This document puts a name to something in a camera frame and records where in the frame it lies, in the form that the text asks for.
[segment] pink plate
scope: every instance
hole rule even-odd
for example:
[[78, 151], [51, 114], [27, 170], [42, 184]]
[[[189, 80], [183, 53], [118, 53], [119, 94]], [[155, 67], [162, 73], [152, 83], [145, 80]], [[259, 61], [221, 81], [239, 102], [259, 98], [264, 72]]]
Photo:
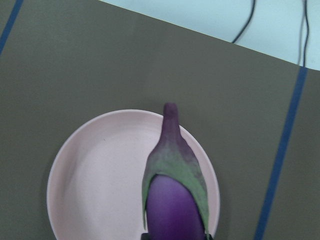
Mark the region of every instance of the pink plate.
[[[146, 232], [142, 178], [162, 118], [143, 110], [112, 111], [88, 121], [67, 139], [47, 186], [47, 210], [57, 240], [140, 240]], [[214, 236], [220, 212], [217, 177], [197, 140], [180, 128], [207, 185], [209, 231]]]

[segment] gray table surface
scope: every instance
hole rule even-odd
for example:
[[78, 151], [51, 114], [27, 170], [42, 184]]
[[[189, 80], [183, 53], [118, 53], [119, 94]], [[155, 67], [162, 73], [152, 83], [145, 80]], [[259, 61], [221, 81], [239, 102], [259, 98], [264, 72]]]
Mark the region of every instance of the gray table surface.
[[[1, 31], [13, 4], [0, 2]], [[0, 239], [55, 239], [49, 171], [79, 126], [168, 101], [216, 172], [215, 240], [253, 239], [298, 71], [97, 0], [25, 0], [0, 56]], [[264, 240], [320, 235], [319, 92], [309, 70]]]

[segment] white surface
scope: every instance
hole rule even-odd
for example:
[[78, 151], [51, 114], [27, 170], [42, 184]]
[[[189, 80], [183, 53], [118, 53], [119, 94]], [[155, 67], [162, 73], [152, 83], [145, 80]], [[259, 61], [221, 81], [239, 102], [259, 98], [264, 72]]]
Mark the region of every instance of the white surface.
[[[146, 160], [156, 146], [162, 116], [119, 110], [76, 130], [50, 171], [47, 209], [58, 240], [140, 240], [141, 187]], [[216, 232], [220, 194], [215, 172], [199, 143], [181, 127], [208, 189], [209, 231]]]
[[[252, 0], [101, 0], [228, 42], [247, 21]], [[257, 0], [247, 31], [236, 44], [298, 64], [306, 26], [303, 0]], [[306, 66], [320, 70], [320, 1], [308, 0], [310, 35]]]

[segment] purple eggplant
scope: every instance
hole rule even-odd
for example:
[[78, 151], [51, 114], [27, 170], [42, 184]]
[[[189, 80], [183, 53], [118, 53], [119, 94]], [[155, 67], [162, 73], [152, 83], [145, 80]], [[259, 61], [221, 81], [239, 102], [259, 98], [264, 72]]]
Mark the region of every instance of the purple eggplant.
[[199, 162], [181, 136], [178, 109], [166, 103], [159, 142], [142, 180], [142, 214], [151, 240], [203, 240], [209, 207]]

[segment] white wall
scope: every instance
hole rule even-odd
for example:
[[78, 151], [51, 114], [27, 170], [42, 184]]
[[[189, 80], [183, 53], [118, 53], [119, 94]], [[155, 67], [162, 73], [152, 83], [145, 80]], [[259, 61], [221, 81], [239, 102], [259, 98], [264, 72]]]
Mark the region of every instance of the white wall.
[[[252, 5], [252, 0], [102, 1], [228, 42], [246, 22]], [[300, 34], [303, 0], [256, 1], [251, 24], [237, 44], [298, 64], [299, 50], [302, 53], [306, 35], [305, 24]], [[310, 34], [306, 66], [320, 70], [320, 0], [308, 0], [308, 18]]]

